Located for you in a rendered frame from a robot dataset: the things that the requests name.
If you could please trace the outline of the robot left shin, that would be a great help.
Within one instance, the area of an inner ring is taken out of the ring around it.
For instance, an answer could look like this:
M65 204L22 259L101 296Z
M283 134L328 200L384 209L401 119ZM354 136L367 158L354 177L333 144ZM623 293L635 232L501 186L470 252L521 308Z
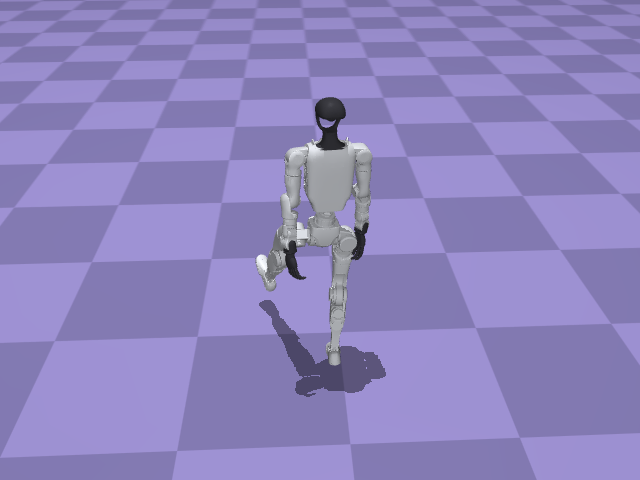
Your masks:
M269 252L267 259L267 272L265 274L267 281L275 279L287 266L280 267L281 259L278 251L273 251L273 247Z

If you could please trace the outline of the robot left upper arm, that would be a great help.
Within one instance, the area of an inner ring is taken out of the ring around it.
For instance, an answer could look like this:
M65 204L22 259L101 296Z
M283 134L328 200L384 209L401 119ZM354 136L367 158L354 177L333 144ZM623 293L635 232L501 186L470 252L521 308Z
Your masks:
M295 147L289 149L285 154L285 186L287 192L284 194L289 197L291 209L298 207L301 203L302 170L300 170L300 167L306 162L307 151L308 148L306 146Z

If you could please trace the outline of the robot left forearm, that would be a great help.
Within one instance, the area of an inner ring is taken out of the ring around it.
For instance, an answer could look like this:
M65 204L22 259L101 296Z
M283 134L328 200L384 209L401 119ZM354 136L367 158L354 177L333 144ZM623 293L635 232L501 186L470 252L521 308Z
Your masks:
M297 247L297 218L298 212L292 210L290 207L290 200L286 194L281 195L280 204L282 210L282 218L283 218L283 240L282 247L289 250L289 242L295 241Z

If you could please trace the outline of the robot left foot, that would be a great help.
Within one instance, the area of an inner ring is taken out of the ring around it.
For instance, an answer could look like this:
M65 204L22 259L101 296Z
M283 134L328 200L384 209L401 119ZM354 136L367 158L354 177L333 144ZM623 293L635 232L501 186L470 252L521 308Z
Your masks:
M260 274L263 280L265 289L269 292L274 291L276 288L276 280L271 279L270 281L267 281L265 276L267 272L267 257L265 255L261 254L256 257L256 267L257 267L258 273Z

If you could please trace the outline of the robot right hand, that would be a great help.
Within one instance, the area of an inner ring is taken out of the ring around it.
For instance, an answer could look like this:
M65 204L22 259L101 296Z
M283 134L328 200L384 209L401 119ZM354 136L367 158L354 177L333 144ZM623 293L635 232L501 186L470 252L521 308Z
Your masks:
M363 254L363 251L364 251L364 246L365 246L365 235L364 234L367 233L368 225L369 224L366 222L363 225L362 231L357 229L356 227L354 227L354 230L356 231L354 233L355 233L356 238L357 238L357 246L356 246L355 249L353 249L352 255L354 255L354 254L355 255L351 258L351 260L353 260L353 259L358 260L358 259L360 259L362 257L362 254Z

